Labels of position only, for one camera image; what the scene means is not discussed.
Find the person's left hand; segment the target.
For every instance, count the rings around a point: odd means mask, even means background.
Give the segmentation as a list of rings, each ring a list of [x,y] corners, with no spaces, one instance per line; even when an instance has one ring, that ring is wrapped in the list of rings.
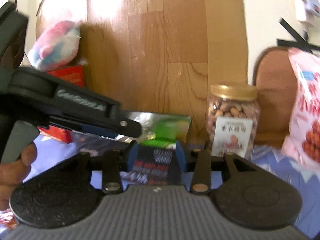
[[[36,157],[37,148],[32,142],[22,151],[20,159],[13,163],[1,164],[1,211],[9,208],[12,192],[30,173]]]

